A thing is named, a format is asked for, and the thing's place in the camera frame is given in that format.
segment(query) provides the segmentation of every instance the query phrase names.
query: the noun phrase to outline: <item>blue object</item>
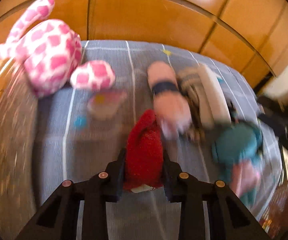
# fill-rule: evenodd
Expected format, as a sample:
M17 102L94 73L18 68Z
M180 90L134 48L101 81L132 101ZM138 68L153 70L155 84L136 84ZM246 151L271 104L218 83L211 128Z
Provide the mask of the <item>blue object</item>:
M263 142L261 130L252 123L241 122L227 128L212 145L215 162L222 164L219 179L229 184L231 169L236 163L250 159L254 166L259 162L258 149ZM240 197L245 206L253 205L256 190L253 189Z
M74 122L74 126L78 129L81 129L86 126L86 117L78 116Z

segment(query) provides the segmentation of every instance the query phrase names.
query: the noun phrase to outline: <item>mattress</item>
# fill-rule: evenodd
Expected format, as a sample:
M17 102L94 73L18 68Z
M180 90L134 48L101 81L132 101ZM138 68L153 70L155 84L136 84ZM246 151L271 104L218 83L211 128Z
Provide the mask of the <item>mattress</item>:
M205 63L222 77L220 83L226 99L237 108L238 117L257 123L263 132L262 179L251 213L259 219L278 184L282 164L278 142L273 131L257 121L260 108L245 78L230 67L200 54L163 44L134 41L83 41L82 62L105 60L116 73L113 88L124 89L127 99L114 117L107 121L92 118L87 102L92 93L70 86L39 100L37 133L33 146L33 188L41 205L65 179L88 180L105 170L115 160L132 127L141 114L152 108L152 95L147 83L147 67L156 60L171 65L176 72L187 66ZM76 125L85 119L85 126ZM211 142L201 146L185 138L164 141L170 159L180 164L197 179L213 183L218 179L218 166L212 161ZM78 221L80 239L81 217ZM124 192L118 203L107 203L109 239L177 239L180 203L169 203L163 188Z

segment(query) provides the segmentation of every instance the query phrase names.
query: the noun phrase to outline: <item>red cloth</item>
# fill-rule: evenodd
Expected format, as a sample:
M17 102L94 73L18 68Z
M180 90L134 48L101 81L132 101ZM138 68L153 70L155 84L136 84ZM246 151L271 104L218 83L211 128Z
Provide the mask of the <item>red cloth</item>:
M128 136L124 189L161 187L163 147L153 110L146 110Z

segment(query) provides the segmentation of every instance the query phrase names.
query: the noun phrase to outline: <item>wooden wall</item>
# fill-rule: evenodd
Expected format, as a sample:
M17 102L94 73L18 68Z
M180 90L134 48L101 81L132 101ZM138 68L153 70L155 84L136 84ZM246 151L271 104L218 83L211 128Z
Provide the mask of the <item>wooden wall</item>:
M1 0L0 43L34 0ZM50 18L82 40L164 43L199 52L241 72L255 87L288 65L285 0L55 0Z

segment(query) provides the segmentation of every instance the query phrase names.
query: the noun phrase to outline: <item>pink giraffe plush toy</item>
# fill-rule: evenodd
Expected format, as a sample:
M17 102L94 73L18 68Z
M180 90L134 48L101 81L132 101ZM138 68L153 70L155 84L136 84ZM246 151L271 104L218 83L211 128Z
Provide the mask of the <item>pink giraffe plush toy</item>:
M54 0L36 0L12 27L0 59L14 58L22 63L38 97L55 93L71 77L76 89L98 91L111 87L115 73L105 61L90 61L79 66L81 40L63 21L43 21L24 34L37 20L45 20L52 12Z

